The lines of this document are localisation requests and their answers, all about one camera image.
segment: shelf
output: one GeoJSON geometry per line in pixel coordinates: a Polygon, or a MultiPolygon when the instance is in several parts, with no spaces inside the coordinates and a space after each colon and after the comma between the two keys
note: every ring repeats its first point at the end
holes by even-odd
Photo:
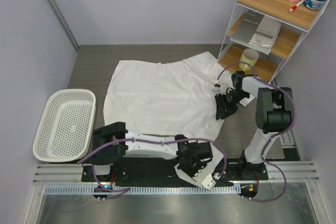
{"type": "Polygon", "coordinates": [[[296,5],[297,2],[291,3],[288,0],[238,0],[237,3],[305,31],[308,31],[318,14],[318,11],[310,10],[303,4],[290,13],[289,8],[296,5]]]}
{"type": "MultiPolygon", "coordinates": [[[[240,23],[244,20],[245,16],[246,13],[243,13],[237,22],[234,23],[234,25],[227,32],[229,36],[232,36],[235,33],[240,23]]],[[[272,47],[271,54],[274,54],[282,59],[288,59],[299,37],[300,34],[296,31],[281,27],[277,40],[272,47]]]]}
{"type": "MultiPolygon", "coordinates": [[[[237,62],[240,60],[240,57],[242,56],[243,49],[239,48],[235,45],[231,45],[228,51],[225,53],[223,58],[220,60],[219,64],[221,64],[224,68],[228,65],[237,62]]],[[[254,68],[256,70],[256,73],[260,78],[262,78],[264,81],[270,81],[273,74],[277,70],[277,65],[275,63],[272,63],[268,60],[265,60],[263,58],[259,58],[257,63],[255,64],[254,68]]],[[[236,72],[241,71],[239,68],[239,65],[234,65],[230,68],[228,68],[230,72],[236,72]]],[[[246,74],[252,74],[252,70],[246,71],[246,74]]]]}

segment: white wall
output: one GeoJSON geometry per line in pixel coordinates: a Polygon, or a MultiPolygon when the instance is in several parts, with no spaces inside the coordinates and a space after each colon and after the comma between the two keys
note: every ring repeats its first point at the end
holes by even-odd
{"type": "Polygon", "coordinates": [[[82,44],[222,43],[235,0],[56,0],[82,44]]]}
{"type": "Polygon", "coordinates": [[[300,153],[305,160],[314,161],[333,211],[336,211],[335,16],[336,0],[330,0],[321,19],[278,75],[281,85],[293,89],[300,153]]]}
{"type": "Polygon", "coordinates": [[[0,222],[19,223],[36,170],[32,146],[47,99],[76,58],[46,0],[0,0],[0,222]]]}

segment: white plastic basket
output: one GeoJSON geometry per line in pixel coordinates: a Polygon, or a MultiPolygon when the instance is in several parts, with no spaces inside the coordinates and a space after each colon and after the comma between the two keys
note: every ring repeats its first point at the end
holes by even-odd
{"type": "Polygon", "coordinates": [[[35,157],[46,162],[68,162],[89,150],[95,95],[85,89],[54,93],[44,109],[34,141],[35,157]]]}

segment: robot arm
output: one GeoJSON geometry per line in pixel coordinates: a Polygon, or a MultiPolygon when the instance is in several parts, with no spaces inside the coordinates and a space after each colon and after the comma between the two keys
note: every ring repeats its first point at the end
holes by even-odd
{"type": "MultiPolygon", "coordinates": [[[[228,165],[225,178],[217,178],[222,181],[254,180],[256,174],[259,179],[268,179],[266,168],[261,159],[261,150],[265,146],[268,137],[276,132],[281,132],[291,124],[292,107],[288,99],[279,91],[271,89],[244,72],[232,75],[233,89],[226,94],[215,96],[217,104],[217,119],[226,118],[238,110],[237,103],[249,97],[249,94],[257,97],[256,124],[257,132],[249,145],[243,151],[238,165],[228,165]]],[[[291,95],[291,90],[283,88],[291,95]]],[[[138,140],[154,141],[162,144],[150,144],[143,141],[127,141],[108,146],[92,156],[90,163],[95,166],[98,175],[110,173],[110,164],[122,157],[159,157],[176,161],[174,169],[177,176],[197,187],[212,189],[216,182],[213,174],[223,167],[221,160],[223,154],[209,142],[185,141],[163,144],[175,140],[185,139],[182,135],[175,137],[157,137],[141,135],[126,130],[125,123],[118,122],[97,129],[93,133],[92,149],[114,139],[131,138],[138,140]]]]}
{"type": "MultiPolygon", "coordinates": [[[[233,89],[226,94],[217,94],[215,96],[217,113],[216,119],[224,119],[237,112],[237,103],[243,98],[249,98],[253,95],[257,98],[256,124],[257,131],[246,148],[243,155],[249,163],[260,164],[261,150],[268,139],[275,133],[281,132],[289,127],[292,122],[293,107],[288,98],[280,91],[270,88],[261,83],[252,76],[245,75],[238,71],[231,76],[233,89]]],[[[282,88],[290,96],[290,88],[282,88]]],[[[264,151],[267,154],[276,138],[273,138],[264,151]]]]}

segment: white towel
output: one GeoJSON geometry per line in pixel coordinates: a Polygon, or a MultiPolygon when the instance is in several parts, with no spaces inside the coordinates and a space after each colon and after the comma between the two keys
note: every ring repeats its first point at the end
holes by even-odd
{"type": "MultiPolygon", "coordinates": [[[[141,134],[215,140],[223,120],[215,118],[214,84],[222,70],[209,52],[167,64],[122,60],[105,98],[105,125],[121,121],[141,134]]],[[[221,83],[232,86],[230,76],[224,73],[221,83]]]]}

